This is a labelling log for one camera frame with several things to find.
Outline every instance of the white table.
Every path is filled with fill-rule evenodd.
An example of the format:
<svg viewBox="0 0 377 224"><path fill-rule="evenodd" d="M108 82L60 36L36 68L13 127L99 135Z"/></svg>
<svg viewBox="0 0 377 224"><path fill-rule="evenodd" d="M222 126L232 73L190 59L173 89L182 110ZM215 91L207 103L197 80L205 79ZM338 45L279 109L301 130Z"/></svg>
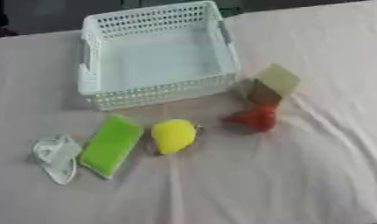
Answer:
<svg viewBox="0 0 377 224"><path fill-rule="evenodd" d="M88 139L104 119L76 94L79 33L0 39L0 224L371 223L377 221L377 1L228 19L243 74L276 62L302 79L270 133L234 136L229 95L123 111L203 123L197 150L137 152L113 181L80 169L55 185L32 143Z"/></svg>

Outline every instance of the dark background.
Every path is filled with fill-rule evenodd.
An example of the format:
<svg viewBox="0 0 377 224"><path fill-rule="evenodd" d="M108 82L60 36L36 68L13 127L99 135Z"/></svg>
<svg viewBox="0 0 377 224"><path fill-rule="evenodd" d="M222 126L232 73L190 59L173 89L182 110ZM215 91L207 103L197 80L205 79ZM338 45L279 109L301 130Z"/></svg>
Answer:
<svg viewBox="0 0 377 224"><path fill-rule="evenodd" d="M9 28L19 34L59 32L81 28L86 15L121 9L173 4L188 0L4 0ZM225 15L250 11L342 4L345 0L215 0Z"/></svg>

